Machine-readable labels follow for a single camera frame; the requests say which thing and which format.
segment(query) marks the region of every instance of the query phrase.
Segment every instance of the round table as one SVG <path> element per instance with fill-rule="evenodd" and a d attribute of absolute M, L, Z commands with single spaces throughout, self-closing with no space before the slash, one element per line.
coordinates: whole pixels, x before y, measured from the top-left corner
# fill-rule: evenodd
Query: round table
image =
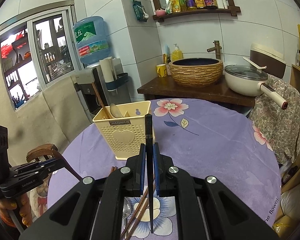
<path fill-rule="evenodd" d="M 213 175 L 236 194 L 269 226 L 274 223 L 280 199 L 279 166 L 269 143 L 244 115 L 205 100 L 151 101 L 155 139 L 160 153 L 171 156 L 175 166 L 191 176 Z M 82 177 L 100 179 L 111 166 L 122 167 L 92 124 L 64 151 L 63 156 Z M 66 169 L 54 173 L 48 191 L 51 207 L 78 180 Z M 140 198 L 128 198 L 132 212 Z M 144 215 L 134 237 L 177 239 L 174 198 L 154 199 L 154 234 Z"/>

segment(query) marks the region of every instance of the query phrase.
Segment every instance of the pink flower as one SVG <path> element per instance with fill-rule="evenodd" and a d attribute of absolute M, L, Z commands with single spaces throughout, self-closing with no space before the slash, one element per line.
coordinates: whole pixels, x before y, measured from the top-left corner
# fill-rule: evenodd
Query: pink flower
<path fill-rule="evenodd" d="M 253 133 L 254 138 L 256 139 L 256 141 L 258 143 L 260 143 L 261 145 L 266 144 L 268 149 L 273 151 L 270 143 L 266 140 L 265 136 L 262 134 L 262 132 L 260 132 L 260 130 L 255 126 L 254 122 L 252 122 L 252 128 L 255 130 L 255 132 Z"/>
<path fill-rule="evenodd" d="M 186 104 L 182 104 L 181 99 L 172 99 L 172 100 L 160 100 L 157 102 L 158 108 L 155 109 L 155 116 L 164 116 L 167 113 L 170 113 L 172 116 L 177 117 L 179 115 L 184 114 L 183 110 L 188 109 L 189 106 Z"/>

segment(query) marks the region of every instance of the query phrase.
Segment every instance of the metal spoon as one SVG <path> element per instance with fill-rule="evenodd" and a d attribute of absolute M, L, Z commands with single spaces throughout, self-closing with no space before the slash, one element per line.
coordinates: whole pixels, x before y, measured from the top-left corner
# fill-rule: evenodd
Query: metal spoon
<path fill-rule="evenodd" d="M 123 215 L 124 228 L 126 228 L 127 223 L 128 223 L 128 216 L 131 215 L 131 205 L 130 205 L 129 201 L 126 198 L 124 198 L 122 215 Z"/>
<path fill-rule="evenodd" d="M 122 114 L 119 110 L 119 108 L 115 104 L 110 104 L 110 113 L 115 117 L 115 118 L 122 118 Z"/>

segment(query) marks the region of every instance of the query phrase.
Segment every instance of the bronze faucet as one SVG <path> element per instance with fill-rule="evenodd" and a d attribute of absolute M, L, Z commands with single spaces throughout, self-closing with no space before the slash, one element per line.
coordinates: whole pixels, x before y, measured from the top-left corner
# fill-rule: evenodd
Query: bronze faucet
<path fill-rule="evenodd" d="M 216 52 L 216 58 L 221 60 L 221 53 L 220 50 L 222 49 L 222 47 L 220 46 L 220 41 L 214 41 L 214 47 L 207 49 L 207 52 L 212 52 L 215 51 Z"/>

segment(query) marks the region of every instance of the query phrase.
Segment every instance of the beige curtain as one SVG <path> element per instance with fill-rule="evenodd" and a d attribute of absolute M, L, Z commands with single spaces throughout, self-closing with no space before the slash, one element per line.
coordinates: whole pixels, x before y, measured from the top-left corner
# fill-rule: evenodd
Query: beige curtain
<path fill-rule="evenodd" d="M 9 162 L 19 165 L 26 163 L 30 150 L 45 143 L 53 143 L 63 152 L 90 121 L 71 77 L 61 79 L 14 110 L 0 65 L 0 125 L 8 128 Z"/>

